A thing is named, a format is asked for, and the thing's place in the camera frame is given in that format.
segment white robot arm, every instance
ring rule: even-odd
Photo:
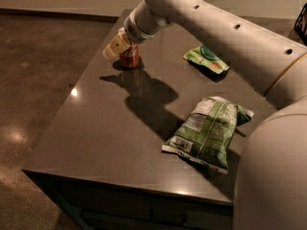
[[[141,43],[171,23],[283,108],[248,138],[237,174],[234,229],[305,229],[307,48],[202,0],[144,0],[124,27],[129,40]]]

